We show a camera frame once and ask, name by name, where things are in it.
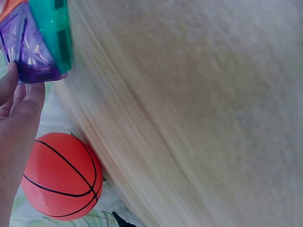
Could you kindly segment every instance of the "finger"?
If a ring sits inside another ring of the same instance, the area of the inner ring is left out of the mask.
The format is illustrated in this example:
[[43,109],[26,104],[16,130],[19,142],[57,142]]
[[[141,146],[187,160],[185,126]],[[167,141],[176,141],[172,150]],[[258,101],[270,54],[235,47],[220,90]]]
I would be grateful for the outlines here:
[[24,120],[38,126],[45,99],[45,86],[44,83],[34,83],[27,87],[28,92],[24,100],[14,103],[9,115],[10,117],[22,115]]
[[3,106],[0,107],[0,117],[8,117],[9,116],[9,113],[10,113],[10,109],[11,109],[11,106],[13,105],[14,103],[14,98],[10,98],[6,104],[4,104]]
[[44,83],[33,83],[27,85],[28,91],[24,100],[34,102],[39,111],[42,111],[45,101],[45,84]]
[[18,83],[18,69],[14,62],[9,63],[6,75],[0,79],[0,106],[14,94]]
[[14,103],[23,101],[27,92],[24,84],[19,84],[15,90]]

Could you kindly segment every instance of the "hand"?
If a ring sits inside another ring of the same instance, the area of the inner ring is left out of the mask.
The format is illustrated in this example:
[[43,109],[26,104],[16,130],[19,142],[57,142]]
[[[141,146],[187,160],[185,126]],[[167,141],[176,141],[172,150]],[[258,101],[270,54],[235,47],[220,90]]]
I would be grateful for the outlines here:
[[45,100],[44,83],[18,85],[15,63],[0,79],[0,220],[9,225],[12,204],[35,142]]

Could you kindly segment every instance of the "orange basketball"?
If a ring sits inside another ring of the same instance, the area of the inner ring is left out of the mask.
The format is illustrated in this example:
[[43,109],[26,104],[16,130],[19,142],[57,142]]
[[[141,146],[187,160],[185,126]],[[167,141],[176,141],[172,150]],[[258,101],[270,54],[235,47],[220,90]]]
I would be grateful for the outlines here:
[[49,133],[35,141],[21,185],[38,211],[69,221],[96,205],[102,183],[101,164],[89,146],[69,134]]

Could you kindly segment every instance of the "black object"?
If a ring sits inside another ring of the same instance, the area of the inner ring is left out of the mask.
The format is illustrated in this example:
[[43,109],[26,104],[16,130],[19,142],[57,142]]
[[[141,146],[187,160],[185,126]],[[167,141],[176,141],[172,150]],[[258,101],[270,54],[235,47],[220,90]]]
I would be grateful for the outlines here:
[[137,227],[123,220],[116,212],[112,212],[120,227]]

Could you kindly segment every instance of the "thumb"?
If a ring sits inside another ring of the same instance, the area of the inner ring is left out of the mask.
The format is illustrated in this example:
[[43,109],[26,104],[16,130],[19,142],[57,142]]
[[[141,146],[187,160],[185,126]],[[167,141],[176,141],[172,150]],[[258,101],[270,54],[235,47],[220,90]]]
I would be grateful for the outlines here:
[[5,104],[14,95],[17,84],[18,69],[14,62],[10,62],[7,73],[0,79],[0,106]]

